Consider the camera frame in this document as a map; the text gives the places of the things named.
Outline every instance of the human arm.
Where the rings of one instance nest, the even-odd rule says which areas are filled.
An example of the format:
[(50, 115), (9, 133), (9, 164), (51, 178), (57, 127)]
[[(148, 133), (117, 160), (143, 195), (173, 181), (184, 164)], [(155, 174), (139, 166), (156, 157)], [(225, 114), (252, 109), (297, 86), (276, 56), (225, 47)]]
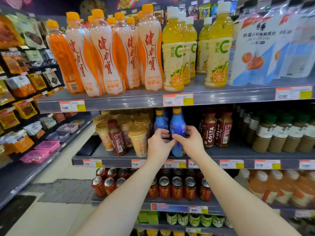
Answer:
[(169, 131), (157, 129), (148, 140), (147, 161), (111, 193), (74, 236), (129, 236), (151, 183), (165, 163), (175, 140), (164, 143)]
[(186, 153), (196, 163), (213, 194), (239, 236), (298, 236), (288, 222), (266, 203), (239, 185), (208, 156), (201, 135), (193, 126), (187, 126), (189, 138), (174, 134)]

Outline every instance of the supermarket shelf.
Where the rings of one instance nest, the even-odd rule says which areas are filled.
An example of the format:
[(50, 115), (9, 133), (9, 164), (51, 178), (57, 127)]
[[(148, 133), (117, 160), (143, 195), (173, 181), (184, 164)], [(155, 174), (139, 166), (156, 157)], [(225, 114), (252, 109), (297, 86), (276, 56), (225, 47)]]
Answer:
[[(205, 75), (196, 75), (189, 85), (179, 93), (193, 93), (194, 105), (223, 104), (223, 103), (250, 103), (275, 100), (277, 87), (314, 86), (315, 78), (283, 78), (274, 79), (267, 86), (248, 84), (246, 86), (225, 86), (210, 89), (204, 85)], [(163, 107), (163, 95), (169, 94), (164, 90), (147, 91), (144, 87), (128, 90), (121, 95), (91, 98), (86, 93), (71, 94), (68, 90), (61, 90), (58, 94), (38, 99), (41, 113), (61, 112), (59, 101), (84, 100), (87, 111), (128, 109), (128, 108), (155, 108)]]
[[(299, 169), (299, 160), (311, 160), (314, 159), (315, 150), (311, 153), (286, 153), (281, 152), (279, 154), (266, 152), (264, 154), (257, 153), (251, 149), (249, 145), (244, 143), (234, 143), (229, 142), (227, 148), (219, 148), (213, 146), (211, 149), (207, 149), (206, 152), (214, 159), (214, 161), (219, 165), (220, 160), (243, 160), (244, 168), (255, 169), (255, 160), (280, 160), (281, 169)], [(131, 168), (131, 160), (133, 159), (146, 159), (139, 158), (136, 156), (134, 149), (131, 147), (126, 155), (124, 156), (115, 156), (114, 153), (108, 152), (105, 150), (104, 145), (101, 143), (100, 146), (95, 150), (92, 156), (78, 156), (75, 155), (72, 158), (73, 165), (83, 165), (83, 160), (85, 159), (99, 159), (102, 160), (102, 163), (106, 167), (127, 167)], [(182, 159), (186, 160), (186, 167), (188, 168), (189, 156), (184, 155), (183, 157), (175, 157), (170, 155), (168, 159)]]
[[(92, 197), (92, 205), (98, 206), (104, 198), (98, 198), (95, 194)], [(169, 208), (171, 209), (170, 211), (173, 212), (187, 212), (183, 209), (183, 206), (207, 206), (208, 207), (208, 213), (212, 215), (224, 215), (225, 213), (222, 210), (218, 200), (215, 198), (214, 195), (212, 195), (212, 199), (210, 202), (204, 202), (202, 201), (199, 197), (196, 197), (194, 201), (188, 201), (186, 199), (180, 199), (180, 200), (175, 200), (173, 198), (170, 199), (162, 199), (162, 198), (157, 198), (157, 199), (151, 199), (149, 197), (146, 197), (143, 205), (141, 207), (141, 210), (151, 210), (151, 203), (165, 203), (166, 205), (169, 205)], [(281, 216), (286, 218), (294, 218), (294, 217), (307, 217), (307, 214), (301, 214), (303, 211), (312, 211), (312, 213), (315, 212), (315, 208), (309, 207), (307, 209), (301, 210), (300, 208), (297, 208), (293, 205), (280, 205), (280, 204), (272, 204), (270, 205), (271, 208), (276, 210), (277, 212), (280, 212)]]
[(0, 171), (0, 209), (5, 206), (20, 190), (23, 189), (34, 177), (36, 177), (50, 162), (55, 159), (62, 149), (70, 143), (92, 121), (91, 115), (78, 115), (76, 119), (85, 119), (86, 123), (72, 134), (52, 155), (42, 164), (25, 164), (21, 161), (12, 163)]
[(192, 227), (192, 226), (182, 226), (179, 223), (175, 225), (170, 225), (167, 223), (166, 220), (161, 221), (159, 224), (148, 224), (148, 223), (136, 223), (134, 228), (143, 228), (143, 229), (166, 229), (171, 231), (182, 231), (182, 232), (192, 232), (194, 229), (200, 229), (201, 233), (210, 233), (210, 234), (217, 234), (217, 235), (229, 235), (234, 236), (237, 235), (235, 230), (232, 228), (228, 228), (227, 226), (223, 225), (221, 228), (217, 228), (215, 226), (204, 227), (200, 224), (200, 227)]

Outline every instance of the pink plastic container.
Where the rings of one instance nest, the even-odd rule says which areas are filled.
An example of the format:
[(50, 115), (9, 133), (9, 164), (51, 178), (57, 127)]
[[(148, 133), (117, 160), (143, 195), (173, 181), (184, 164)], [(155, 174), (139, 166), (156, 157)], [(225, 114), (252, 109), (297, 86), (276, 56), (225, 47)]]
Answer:
[(33, 150), (26, 153), (20, 158), (24, 163), (37, 163), (41, 164), (46, 161), (50, 156), (49, 151)]
[(43, 141), (34, 148), (36, 150), (49, 151), (49, 154), (52, 154), (59, 147), (60, 147), (60, 141)]

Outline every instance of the plastic tray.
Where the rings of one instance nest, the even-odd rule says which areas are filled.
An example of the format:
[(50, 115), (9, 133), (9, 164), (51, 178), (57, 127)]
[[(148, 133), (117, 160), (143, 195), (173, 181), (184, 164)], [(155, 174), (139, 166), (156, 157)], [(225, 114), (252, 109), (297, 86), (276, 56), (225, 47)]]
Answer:
[(45, 150), (33, 150), (26, 153), (24, 156), (20, 158), (20, 160), (24, 163), (37, 163), (41, 164), (46, 161), (50, 156), (49, 151)]
[(83, 124), (84, 124), (84, 122), (85, 122), (85, 120), (84, 119), (79, 119), (79, 120), (73, 120), (71, 123), (75, 123), (75, 124), (77, 124), (76, 122), (82, 122), (82, 123), (80, 123), (79, 124), (79, 127), (82, 127), (83, 126)]
[(71, 134), (73, 134), (76, 130), (79, 129), (78, 124), (76, 123), (66, 123), (60, 127), (57, 128), (57, 132), (59, 133), (68, 133), (70, 132)]
[(60, 141), (43, 141), (34, 148), (36, 150), (49, 151), (49, 153), (52, 154), (59, 147), (60, 147)]
[(70, 137), (70, 132), (56, 132), (49, 134), (45, 139), (48, 141), (60, 141), (60, 143), (64, 143)]

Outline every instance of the hand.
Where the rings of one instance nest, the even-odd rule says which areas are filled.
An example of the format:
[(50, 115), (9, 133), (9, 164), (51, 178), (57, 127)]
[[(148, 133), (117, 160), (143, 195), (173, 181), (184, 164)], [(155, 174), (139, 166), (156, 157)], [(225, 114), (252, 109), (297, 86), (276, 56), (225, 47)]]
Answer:
[(184, 138), (178, 134), (173, 134), (172, 137), (183, 145), (187, 155), (194, 160), (199, 155), (205, 153), (202, 137), (194, 126), (186, 126), (186, 134), (190, 137)]
[(153, 136), (148, 140), (148, 161), (154, 162), (156, 166), (161, 168), (164, 165), (169, 152), (175, 145), (176, 141), (168, 141), (162, 138), (169, 138), (169, 130), (158, 128)]

